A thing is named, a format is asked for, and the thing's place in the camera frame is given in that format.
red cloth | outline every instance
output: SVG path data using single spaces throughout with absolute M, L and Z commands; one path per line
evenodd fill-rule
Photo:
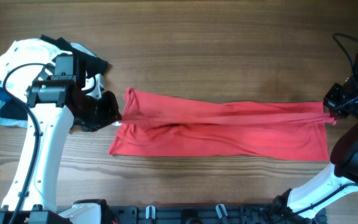
M 335 121 L 320 102 L 218 104 L 132 88 L 124 99 L 112 155 L 329 159 L 324 123 Z

cloth fold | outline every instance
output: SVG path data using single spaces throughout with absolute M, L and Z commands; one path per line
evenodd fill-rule
M 109 153 L 128 156 L 251 155 L 329 159 L 321 102 L 208 103 L 128 88 L 122 126 Z

black cable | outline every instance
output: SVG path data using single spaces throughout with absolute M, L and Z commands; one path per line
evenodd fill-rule
M 22 207 L 25 195 L 27 193 L 27 189 L 29 188 L 29 183 L 30 183 L 30 178 L 32 175 L 32 171 L 34 169 L 34 164 L 35 164 L 35 159 L 37 158 L 37 154 L 38 154 L 38 150 L 39 150 L 39 141 L 40 141 L 40 126 L 38 124 L 37 118 L 34 116 L 34 114 L 31 112 L 31 110 L 25 105 L 25 103 L 23 103 L 23 101 L 21 101 L 20 99 L 18 99 L 16 96 L 14 96 L 12 93 L 10 93 L 7 89 L 6 89 L 6 82 L 7 79 L 18 69 L 22 68 L 22 67 L 26 67 L 26 66 L 31 66 L 31 65 L 41 65 L 41 66 L 49 66 L 43 63 L 27 63 L 24 65 L 20 65 L 14 69 L 12 69 L 5 77 L 4 82 L 2 84 L 2 87 L 4 88 L 5 92 L 12 98 L 13 101 L 15 101 L 18 105 L 20 105 L 20 107 L 29 115 L 31 121 L 34 124 L 34 136 L 35 136 L 35 141 L 34 141 L 34 149 L 32 152 L 32 157 L 31 157 L 31 161 L 30 161 L 30 165 L 29 165 L 29 170 L 27 171 L 27 175 L 25 177 L 24 183 L 23 183 L 23 188 L 22 188 L 22 192 L 20 194 L 19 197 L 19 201 L 17 202 L 16 208 L 12 214 L 12 218 L 11 221 L 9 222 L 9 224 L 13 224 L 17 214 L 19 213 L 19 210 Z
M 96 88 L 96 78 L 93 76 L 93 86 L 90 89 L 84 90 L 84 94 L 91 93 Z
M 334 41 L 338 44 L 338 46 L 342 49 L 342 51 L 345 53 L 347 59 L 349 60 L 350 64 L 351 64 L 351 68 L 353 70 L 353 60 L 351 58 L 351 56 L 349 55 L 349 53 L 347 52 L 347 50 L 345 49 L 345 47 L 341 44 L 341 42 L 336 38 L 336 37 L 345 37 L 349 40 L 353 40 L 354 42 L 358 43 L 358 38 L 352 37 L 350 35 L 346 35 L 346 34 L 340 34 L 340 33 L 335 33 L 333 34 L 333 39 Z
M 357 186 L 357 184 L 356 184 L 356 183 L 348 183 L 348 184 L 341 185 L 341 186 L 339 186 L 338 189 L 336 189 L 333 193 L 331 193 L 331 194 L 329 194 L 328 196 L 326 196 L 325 198 L 321 199 L 319 202 L 317 202 L 317 203 L 315 203 L 315 204 L 312 204 L 312 205 L 310 205 L 310 206 L 307 207 L 307 208 L 304 208 L 304 209 L 302 209 L 302 210 L 299 210 L 299 211 L 297 211 L 297 212 L 295 212 L 295 213 L 293 213 L 293 214 L 291 214 L 291 215 L 289 215 L 289 216 L 287 216 L 287 217 L 285 217 L 285 218 L 282 218 L 282 219 L 279 220 L 279 221 L 275 221 L 275 222 L 273 222 L 273 224 L 275 224 L 275 223 L 280 223 L 280 222 L 285 221 L 285 220 L 287 220 L 287 219 L 289 219 L 289 218 L 291 218 L 291 217 L 297 216 L 297 215 L 299 215 L 299 214 L 301 214 L 301 213 L 303 213 L 303 212 L 305 212 L 305 211 L 308 211 L 308 210 L 310 210 L 310 209 L 314 209 L 315 207 L 321 205 L 322 203 L 324 203 L 325 201 L 327 201 L 327 200 L 330 199 L 331 197 L 335 196 L 336 194 L 338 194 L 339 192 L 341 192 L 342 190 L 344 190 L 346 187 L 350 187 L 350 186 Z

